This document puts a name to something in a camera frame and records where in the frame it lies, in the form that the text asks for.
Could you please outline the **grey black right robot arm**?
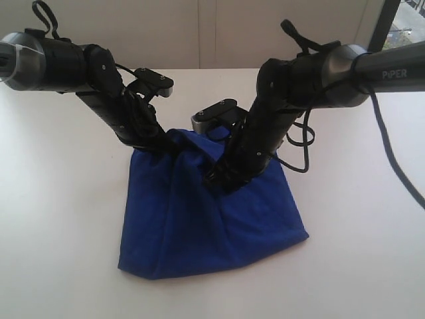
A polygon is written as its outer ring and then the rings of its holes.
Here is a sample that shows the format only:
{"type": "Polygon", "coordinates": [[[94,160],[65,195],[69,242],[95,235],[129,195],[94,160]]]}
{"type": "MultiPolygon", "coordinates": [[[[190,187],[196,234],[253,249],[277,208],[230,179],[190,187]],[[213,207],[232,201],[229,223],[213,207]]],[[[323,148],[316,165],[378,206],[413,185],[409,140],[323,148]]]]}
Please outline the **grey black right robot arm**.
{"type": "Polygon", "coordinates": [[[291,61],[271,58],[256,80],[256,97],[205,180],[226,191],[250,183],[268,167],[301,115],[316,108],[352,108],[377,92],[424,90],[424,43],[377,53],[339,45],[291,61]]]}

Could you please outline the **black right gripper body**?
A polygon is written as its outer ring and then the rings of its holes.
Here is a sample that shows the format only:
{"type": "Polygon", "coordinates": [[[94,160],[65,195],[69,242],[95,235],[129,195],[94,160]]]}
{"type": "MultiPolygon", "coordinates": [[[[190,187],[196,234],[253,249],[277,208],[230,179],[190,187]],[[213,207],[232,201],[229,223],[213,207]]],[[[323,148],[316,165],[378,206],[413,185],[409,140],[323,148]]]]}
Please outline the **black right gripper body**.
{"type": "Polygon", "coordinates": [[[285,134],[302,114],[271,102],[255,102],[225,151],[226,167],[242,179],[260,175],[285,134]]]}

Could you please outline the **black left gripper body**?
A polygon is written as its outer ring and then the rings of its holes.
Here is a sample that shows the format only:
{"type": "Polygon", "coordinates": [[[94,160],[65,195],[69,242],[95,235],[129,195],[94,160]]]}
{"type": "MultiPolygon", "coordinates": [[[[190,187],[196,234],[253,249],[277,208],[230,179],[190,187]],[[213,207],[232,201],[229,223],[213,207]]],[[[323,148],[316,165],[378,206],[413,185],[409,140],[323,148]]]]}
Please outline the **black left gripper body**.
{"type": "Polygon", "coordinates": [[[112,92],[77,92],[76,95],[114,131],[121,143],[148,152],[166,150],[166,134],[153,109],[140,96],[124,88],[112,92]]]}

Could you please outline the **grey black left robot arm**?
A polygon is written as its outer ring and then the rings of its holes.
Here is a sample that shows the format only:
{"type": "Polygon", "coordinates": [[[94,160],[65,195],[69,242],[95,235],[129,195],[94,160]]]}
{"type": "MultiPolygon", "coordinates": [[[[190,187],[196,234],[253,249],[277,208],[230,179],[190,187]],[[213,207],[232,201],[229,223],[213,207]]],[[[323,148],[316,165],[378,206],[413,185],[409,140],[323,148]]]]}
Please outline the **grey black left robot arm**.
{"type": "Polygon", "coordinates": [[[148,68],[124,84],[108,49],[49,39],[27,29],[1,39],[1,82],[16,91],[74,93],[106,123],[119,141],[136,150],[176,156],[179,146],[157,121],[151,100],[170,97],[174,82],[148,68]]]}

